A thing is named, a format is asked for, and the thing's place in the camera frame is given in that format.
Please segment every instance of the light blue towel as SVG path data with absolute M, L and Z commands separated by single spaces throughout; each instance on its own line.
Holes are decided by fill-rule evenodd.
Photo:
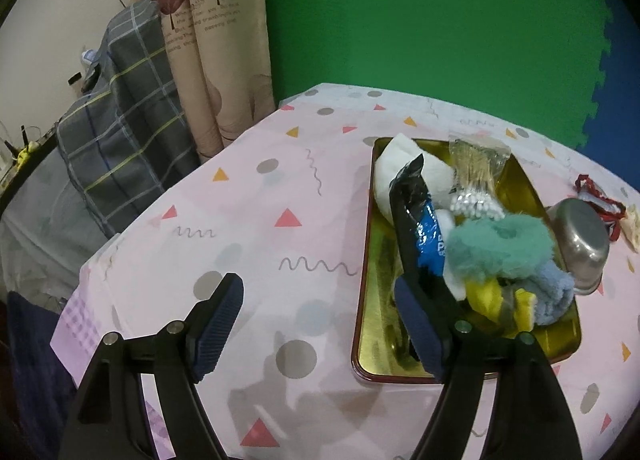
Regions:
M 553 260 L 540 266 L 533 276 L 516 284 L 538 298 L 535 318 L 540 326 L 560 319 L 574 298 L 574 277 L 560 270 Z

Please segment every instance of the rectangular tray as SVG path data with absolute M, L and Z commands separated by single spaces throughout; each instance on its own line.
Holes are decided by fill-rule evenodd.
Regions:
M 390 141 L 390 137 L 379 138 L 373 147 L 364 266 L 351 364 L 360 377 L 370 382 L 433 384 L 436 383 L 433 376 L 425 372 L 408 351 L 408 335 L 392 297 L 394 281 L 402 270 L 396 233 L 380 214 L 373 196 L 374 163 Z M 450 164 L 448 142 L 419 139 L 416 143 L 428 153 Z M 507 211 L 542 218 L 549 225 L 548 216 L 536 190 L 513 155 L 508 159 L 496 183 L 496 196 Z M 566 270 L 557 243 L 555 256 L 558 266 Z M 482 331 L 494 336 L 506 336 L 497 324 L 471 310 L 468 302 L 463 301 L 462 306 L 468 321 Z M 575 300 L 560 320 L 550 326 L 536 326 L 532 333 L 551 363 L 572 355 L 582 339 Z

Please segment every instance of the green wall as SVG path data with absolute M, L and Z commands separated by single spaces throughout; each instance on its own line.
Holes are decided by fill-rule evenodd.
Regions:
M 469 106 L 575 147 L 604 0 L 267 0 L 276 99 L 320 82 Z

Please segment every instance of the stainless steel bowl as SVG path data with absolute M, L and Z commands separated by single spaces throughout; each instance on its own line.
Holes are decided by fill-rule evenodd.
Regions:
M 575 293 L 591 294 L 602 280 L 609 256 L 609 234 L 596 211 L 582 200 L 565 198 L 547 211 Z

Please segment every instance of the metal screw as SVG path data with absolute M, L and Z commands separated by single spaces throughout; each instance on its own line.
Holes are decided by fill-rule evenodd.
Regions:
M 184 330 L 184 323 L 182 321 L 171 321 L 166 326 L 166 331 L 169 332 L 169 334 L 179 334 L 182 330 Z
M 465 321 L 464 319 L 459 319 L 456 321 L 455 328 L 461 334 L 468 334 L 472 331 L 473 326 L 469 321 Z
M 520 334 L 520 340 L 526 345 L 532 345 L 534 342 L 536 342 L 536 338 L 533 337 L 533 335 L 531 335 L 529 332 L 523 332 L 522 334 Z
M 118 334 L 116 334 L 116 332 L 109 332 L 107 335 L 104 336 L 104 338 L 102 339 L 102 342 L 107 346 L 114 345 L 118 342 Z

